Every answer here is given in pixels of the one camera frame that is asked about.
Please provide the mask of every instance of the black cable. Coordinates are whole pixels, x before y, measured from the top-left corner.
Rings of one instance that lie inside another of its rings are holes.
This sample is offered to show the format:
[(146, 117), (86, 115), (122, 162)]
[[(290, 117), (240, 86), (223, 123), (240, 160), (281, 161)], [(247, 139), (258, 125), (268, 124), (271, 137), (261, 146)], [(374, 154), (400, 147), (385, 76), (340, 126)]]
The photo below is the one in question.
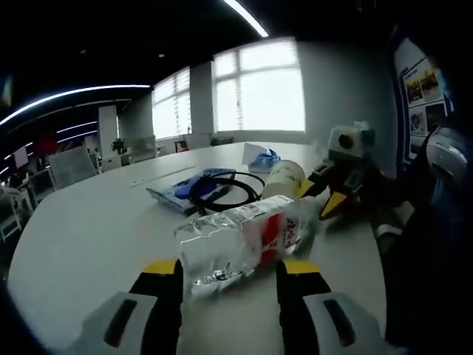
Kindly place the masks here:
[[(218, 177), (221, 175), (232, 175), (232, 178), (229, 177)], [(261, 199), (261, 195), (258, 195), (254, 189), (249, 186), (247, 183), (243, 183), (242, 181), (234, 180), (234, 175), (247, 175), (251, 176), (252, 178), (257, 179), (263, 187), (265, 187), (265, 182), (260, 177), (256, 175), (247, 173), (247, 172), (220, 172), (219, 174), (211, 175), (211, 176), (203, 176), (201, 177), (189, 191), (189, 200), (199, 209), (199, 211), (204, 212), (205, 209), (210, 209), (211, 211), (215, 212), (223, 212), (227, 209), (233, 209), (235, 207), (240, 207), (246, 205), (248, 203), (252, 203)], [(232, 204), (221, 204), (215, 203), (210, 200), (202, 199), (198, 192), (199, 190), (204, 187), (208, 183), (217, 183), (219, 185), (233, 185), (243, 189), (247, 194), (248, 198), (239, 203), (232, 203)]]

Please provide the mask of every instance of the white table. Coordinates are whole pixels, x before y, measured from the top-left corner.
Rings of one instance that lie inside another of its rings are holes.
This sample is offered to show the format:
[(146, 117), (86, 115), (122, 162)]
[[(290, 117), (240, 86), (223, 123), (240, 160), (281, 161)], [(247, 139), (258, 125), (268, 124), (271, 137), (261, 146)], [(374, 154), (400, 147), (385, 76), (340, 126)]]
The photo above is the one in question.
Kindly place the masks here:
[[(306, 174), (323, 158), (309, 146), (260, 144), (298, 162)], [(87, 314), (128, 291), (148, 263), (178, 255), (172, 232), (185, 218), (157, 204), (146, 187), (169, 186), (207, 167), (247, 171), (242, 151), (243, 143), (234, 143), (167, 155), (47, 196), (24, 230), (8, 280), (35, 335), (48, 347), (68, 346)], [(338, 229), (322, 223), (310, 257), (330, 287), (366, 308), (384, 333), (384, 278), (369, 223)], [(212, 301), (186, 302), (178, 353), (283, 354), (278, 319), (275, 274), (263, 271)]]

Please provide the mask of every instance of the window blind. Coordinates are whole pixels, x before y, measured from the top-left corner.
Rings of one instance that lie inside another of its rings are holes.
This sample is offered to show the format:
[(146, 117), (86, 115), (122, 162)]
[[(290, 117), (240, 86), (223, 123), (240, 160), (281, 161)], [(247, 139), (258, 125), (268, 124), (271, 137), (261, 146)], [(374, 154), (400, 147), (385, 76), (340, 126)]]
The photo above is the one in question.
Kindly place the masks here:
[(156, 139), (191, 133), (190, 69), (185, 68), (154, 87), (153, 131)]
[(302, 76), (293, 39), (216, 55), (213, 81), (217, 131), (305, 131)]

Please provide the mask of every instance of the white cup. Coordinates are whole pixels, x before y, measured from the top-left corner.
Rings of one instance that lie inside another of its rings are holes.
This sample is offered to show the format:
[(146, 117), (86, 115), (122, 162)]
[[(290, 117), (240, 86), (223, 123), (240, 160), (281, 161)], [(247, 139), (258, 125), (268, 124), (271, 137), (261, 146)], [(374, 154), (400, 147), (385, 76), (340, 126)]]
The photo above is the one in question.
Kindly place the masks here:
[(298, 163), (291, 160), (281, 160), (272, 168), (261, 198), (276, 195), (296, 198), (304, 180), (304, 170)]

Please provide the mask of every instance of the ceiling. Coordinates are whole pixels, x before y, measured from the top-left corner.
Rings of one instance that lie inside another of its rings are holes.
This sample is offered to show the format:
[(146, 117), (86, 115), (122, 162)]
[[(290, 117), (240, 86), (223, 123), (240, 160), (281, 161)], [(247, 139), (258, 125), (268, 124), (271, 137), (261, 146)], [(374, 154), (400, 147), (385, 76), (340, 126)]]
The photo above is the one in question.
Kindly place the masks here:
[[(0, 23), (0, 74), (13, 76), (13, 104), (0, 109), (0, 120), (25, 104), (71, 89), (154, 85), (182, 67), (259, 39), (221, 0), (9, 2), (2, 12), (10, 15)], [(375, 0), (240, 2), (270, 36), (382, 47), (393, 28)], [(0, 154), (25, 144), (38, 129), (57, 130), (89, 120), (67, 111), (55, 118), (38, 116), (93, 101), (136, 98), (146, 90), (100, 90), (31, 109), (0, 127)]]

